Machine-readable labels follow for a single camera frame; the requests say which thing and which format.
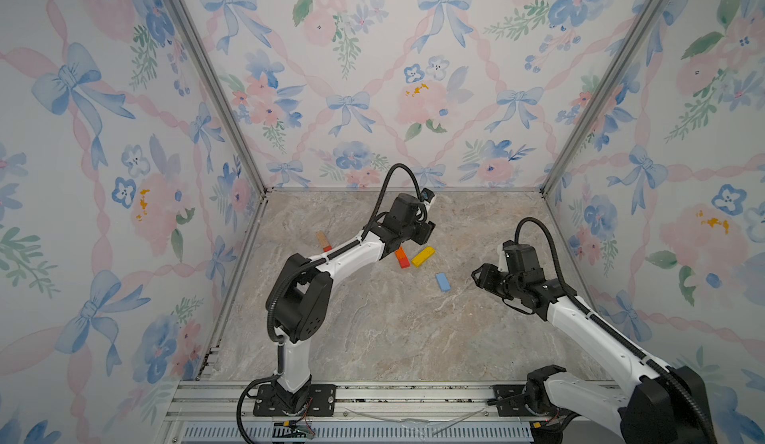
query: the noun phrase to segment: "white robotic arm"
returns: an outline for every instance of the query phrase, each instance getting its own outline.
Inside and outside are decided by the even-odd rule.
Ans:
[[[536,250],[518,243],[520,229],[532,221],[545,232],[556,278],[546,280]],[[620,390],[588,383],[560,366],[529,373],[522,395],[503,398],[539,415],[569,410],[599,423],[627,444],[714,443],[702,379],[690,368],[672,368],[607,324],[576,296],[562,279],[549,230],[537,219],[521,220],[514,241],[497,248],[499,266],[484,264],[473,271],[476,285],[505,300],[519,299],[577,342],[616,381]]]

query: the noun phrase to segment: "wire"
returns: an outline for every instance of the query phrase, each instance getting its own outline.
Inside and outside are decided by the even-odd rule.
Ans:
[[[560,260],[558,259],[558,251],[555,249],[555,243],[552,240],[552,235],[550,234],[550,230],[545,226],[544,223],[542,223],[539,219],[535,219],[534,217],[525,217],[524,219],[519,221],[518,226],[516,226],[515,242],[518,243],[518,240],[520,239],[520,234],[521,234],[521,227],[527,221],[537,224],[537,226],[539,226],[542,232],[545,234],[545,237],[547,238],[547,244],[550,247],[550,255],[552,256],[552,265],[553,267],[555,267],[555,276],[558,278],[558,281],[561,284],[563,293],[565,293],[565,295],[569,297],[569,300],[574,305],[576,305],[576,307],[579,308],[579,310],[582,313],[588,316],[588,319],[590,319],[596,325],[600,326],[606,333],[610,334],[612,338],[616,339],[617,342],[622,344],[637,358],[641,360],[645,359],[645,357],[647,357],[647,354],[645,352],[643,352],[640,348],[638,348],[629,339],[625,338],[621,333],[619,333],[616,329],[611,327],[599,316],[590,315],[590,313],[592,313],[592,310],[589,309],[587,305],[584,305],[581,301],[579,301],[578,298],[576,298],[576,292],[574,291],[574,289],[571,288],[563,280],[563,272],[561,271],[561,263],[560,263]],[[680,382],[678,382],[677,379],[675,379],[675,377],[669,371],[664,369],[663,366],[656,363],[653,359],[649,359],[645,363],[649,367],[651,367],[651,369],[653,369],[657,374],[659,374],[659,376],[664,377],[664,379],[667,381],[669,386],[673,390],[675,390],[677,394],[679,394],[679,396],[683,399],[683,401],[685,401],[686,404],[688,404],[688,407],[691,409],[691,412],[693,413],[694,418],[698,421],[699,426],[702,428],[704,437],[707,439],[709,444],[717,444],[717,438],[714,436],[714,428],[712,427],[712,421],[709,420],[709,416],[707,416],[707,414],[703,411],[703,409],[698,405],[698,403],[693,398],[693,396],[691,396],[688,390],[686,390],[685,387]]]
[[[422,196],[422,193],[420,192],[420,185],[417,184],[417,177],[415,177],[415,173],[412,171],[412,169],[410,169],[409,167],[407,167],[403,163],[394,163],[393,166],[391,166],[390,170],[388,170],[388,175],[385,176],[385,180],[382,182],[383,186],[382,186],[382,188],[380,188],[380,193],[377,196],[377,203],[375,204],[375,208],[374,208],[374,210],[372,210],[372,215],[369,216],[369,221],[364,226],[364,230],[361,232],[361,239],[362,240],[367,237],[367,234],[369,233],[369,229],[372,228],[372,225],[374,225],[375,221],[377,220],[376,219],[377,212],[380,210],[380,205],[383,203],[382,202],[383,201],[382,198],[385,196],[385,191],[388,188],[388,182],[390,182],[390,177],[391,177],[391,175],[393,175],[393,172],[396,169],[404,169],[404,171],[407,172],[407,174],[409,174],[409,178],[411,178],[412,181],[415,183],[415,192],[417,193],[417,200],[425,201],[424,197]],[[425,208],[423,207],[422,208],[422,212],[423,212],[423,216],[424,216],[423,220],[427,220],[428,219],[428,211],[425,210]]]
[[[276,382],[277,379],[279,379],[278,374],[273,374],[268,377],[259,377],[250,384],[247,384],[247,387],[245,387],[244,391],[239,395],[239,400],[236,401],[236,427],[239,429],[239,434],[242,436],[242,439],[244,439],[244,442],[247,444],[255,444],[255,442],[249,438],[247,431],[244,428],[244,424],[242,424],[242,405],[244,404],[244,398],[253,397],[249,395],[249,392],[252,391],[255,386],[264,383],[273,383]]]

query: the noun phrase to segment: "blue bow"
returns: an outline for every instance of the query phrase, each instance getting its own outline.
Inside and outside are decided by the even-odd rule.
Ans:
[[[288,183],[290,179],[294,179],[296,182],[300,183],[306,189],[308,188],[308,183],[310,182],[310,180],[304,179],[303,177],[295,173],[295,172],[303,171],[303,163],[300,160],[291,160],[290,162],[287,162],[287,163],[268,162],[265,164],[265,166],[271,172],[282,173],[282,183],[277,184],[278,187],[283,186],[285,183]]]
[[[88,338],[90,326],[99,333],[106,336],[112,343],[109,352],[106,354],[106,375],[112,374],[112,368],[115,364],[122,364],[120,356],[117,354],[117,348],[114,341],[117,340],[117,333],[120,332],[117,322],[111,318],[96,318],[97,313],[117,313],[128,311],[145,305],[151,298],[140,298],[143,285],[135,289],[120,301],[106,304],[118,291],[120,291],[120,279],[111,271],[103,270],[93,278],[90,285],[90,299],[85,302],[80,311],[80,315],[71,319],[63,327],[61,336],[54,348],[65,354],[73,354],[80,351]]]
[[[509,104],[507,106],[507,112],[505,116],[499,121],[492,122],[485,127],[485,130],[492,132],[496,129],[496,126],[500,125],[504,121],[509,121],[513,115],[516,114],[516,104],[518,107],[518,115],[521,117],[521,122],[526,128],[530,128],[529,121],[536,119],[536,115],[526,110],[526,104],[536,105],[541,99],[541,94],[545,89],[541,87],[534,87],[527,92],[515,92],[515,91],[502,91],[496,96],[496,103],[499,105]]]
[[[213,146],[210,144],[210,136],[214,137],[218,142],[225,142],[224,138],[220,136],[220,127],[211,129],[209,125],[213,120],[210,115],[210,109],[207,108],[207,104],[204,102],[199,103],[199,115],[196,116],[191,124],[189,124],[189,137],[194,143],[199,143],[199,139],[202,139],[205,147],[207,148],[207,173],[213,171],[213,161],[210,159],[210,153],[213,151]]]
[[[342,129],[343,126],[346,126],[350,123],[351,112],[359,124],[361,124],[361,127],[364,127],[369,132],[372,132],[370,125],[374,124],[375,121],[368,117],[364,117],[361,112],[358,111],[358,109],[363,109],[366,111],[369,108],[369,94],[366,92],[361,91],[352,97],[349,95],[345,97],[340,95],[330,95],[327,98],[327,107],[333,111],[336,111],[339,108],[343,109],[343,122],[340,125],[332,127],[329,131],[329,133],[333,134],[335,137],[337,137],[339,130]]]
[[[417,183],[421,186],[426,186],[430,180],[436,187],[445,187],[444,182],[436,179],[436,177],[443,177],[444,172],[446,172],[446,166],[443,163],[439,163],[435,167],[412,167],[412,173],[418,178]]]
[[[106,156],[101,147],[99,134],[103,129],[101,116],[93,104],[84,98],[75,89],[79,86],[80,90],[92,100],[98,102],[103,107],[109,109],[117,115],[135,119],[122,105],[125,104],[124,94],[104,94],[94,91],[89,87],[83,86],[88,82],[98,82],[101,80],[101,71],[96,66],[90,53],[80,43],[71,43],[67,51],[67,63],[58,70],[58,74],[43,74],[34,82],[32,94],[35,98],[53,114],[62,115],[69,107],[69,95],[72,95],[74,104],[85,116],[88,123],[96,133],[90,146],[90,162],[93,169],[98,169],[99,162],[109,165],[106,162]]]
[[[634,333],[635,339],[639,342],[651,339],[651,336],[653,336],[651,328],[649,328],[649,326],[637,315],[637,312],[632,307],[630,296],[627,295],[624,290],[617,293],[617,303],[624,311],[619,311],[612,315],[608,313],[608,310],[603,306],[598,306],[600,314],[607,318],[611,318],[611,320],[618,325],[625,323],[624,335],[627,338],[631,338],[631,335]]]
[[[226,268],[224,268],[224,264],[222,262],[236,260],[236,256],[234,255],[234,247],[229,248],[229,250],[224,253],[225,249],[226,243],[224,242],[224,239],[218,235],[218,237],[215,239],[215,252],[213,252],[213,258],[207,264],[207,269],[205,270],[205,276],[208,280],[212,280],[215,277],[216,271],[220,275],[221,297],[226,295]]]
[[[457,18],[456,13],[454,13],[454,8],[467,10],[471,6],[472,2],[473,0],[417,0],[417,5],[420,7],[421,10],[426,11],[433,8],[436,8],[436,10],[435,10],[435,14],[433,15],[433,26],[431,26],[431,32],[417,39],[415,43],[412,45],[412,49],[417,48],[417,52],[421,53],[422,48],[426,45],[426,42],[428,41],[428,38],[430,36],[435,36],[441,31],[441,28],[444,26],[443,4],[446,4],[447,6],[451,6],[451,8],[446,8],[446,16],[447,18],[449,18],[449,26],[451,26],[451,33],[454,34],[455,38],[457,38],[457,42],[460,45],[462,45],[462,47],[465,47],[464,35],[468,33],[472,33],[473,28],[467,26],[465,23],[460,21],[459,18]]]
[[[221,37],[215,46],[216,50],[223,50],[224,53],[229,53],[229,40],[236,36],[239,32],[239,22],[236,20],[238,17],[244,25],[249,29],[253,36],[260,39],[260,42],[268,47],[271,47],[269,40],[265,38],[265,35],[271,32],[271,29],[263,26],[260,23],[250,19],[242,10],[237,8],[244,8],[254,11],[258,9],[257,0],[200,0],[204,8],[210,12],[217,11],[218,9],[224,9],[224,17],[226,18],[226,26],[229,28],[228,36]]]
[[[667,26],[672,26],[674,24],[675,20],[683,12],[683,9],[685,9],[686,4],[688,4],[688,0],[669,0],[666,8],[662,11],[662,17]],[[645,0],[635,0],[635,3],[632,6],[632,12],[640,14],[643,11],[643,8],[645,8]],[[648,38],[648,49],[645,52],[645,65],[648,66],[651,63],[651,58],[654,53],[661,53],[663,51],[664,48],[662,47],[662,40],[659,35],[659,23],[657,22]]]
[[[637,180],[635,193],[632,195],[632,215],[635,215],[638,205],[640,205],[641,209],[645,209],[645,199],[643,197],[643,182],[645,182],[645,179],[648,179],[648,186],[655,189],[667,180],[669,172],[664,165],[653,163],[653,160],[648,158],[648,153],[645,152],[645,149],[639,145],[632,148],[630,162],[637,165],[637,167],[629,175],[623,179],[614,176],[607,177],[607,179],[608,186],[616,185],[617,183],[631,185],[632,182]]]

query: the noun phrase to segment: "green leaf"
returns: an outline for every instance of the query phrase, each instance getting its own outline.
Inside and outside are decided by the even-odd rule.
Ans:
[[[314,0],[298,0],[292,8],[292,22],[295,26],[303,22],[306,16],[314,9]]]
[[[178,229],[173,230],[172,235],[170,235],[170,243],[173,245],[173,251],[175,252],[175,256],[178,257],[178,260],[183,261],[184,260],[184,236],[180,234],[180,230]]]
[[[741,0],[720,0],[718,6],[718,22],[727,29],[731,25],[731,21],[735,18],[738,12],[738,5]]]
[[[669,250],[661,250],[645,257],[645,260],[659,268],[669,270],[677,264],[677,257]]]
[[[685,281],[688,279],[688,277],[691,277],[695,275],[693,273],[693,270],[691,267],[684,265],[683,268],[680,268],[680,293],[683,294],[683,298],[685,298],[685,301],[688,303],[691,303],[691,306],[695,306],[695,300],[693,299],[693,291],[696,289],[695,286],[685,286]]]
[[[714,45],[717,44],[723,37],[724,35],[718,31],[705,34],[704,36],[693,41],[691,45],[688,46],[681,59],[685,59],[686,57],[693,57],[696,54],[706,53],[712,49]]]
[[[2,240],[3,241],[12,240],[16,236],[16,234],[18,234],[18,231],[19,231],[18,227],[13,227],[8,229],[8,231],[5,232],[5,235],[2,236]]]
[[[186,209],[186,218],[185,219],[184,219],[184,216],[179,213],[178,215],[175,216],[175,222],[178,225],[184,225],[184,224],[188,223],[189,221],[191,221],[191,219],[194,218],[194,210],[196,210],[196,209],[195,208],[193,208],[191,210]]]
[[[409,126],[409,129],[406,132],[406,136],[404,137],[404,141],[406,142],[409,139],[416,137],[420,132],[422,132],[422,124],[415,122]]]

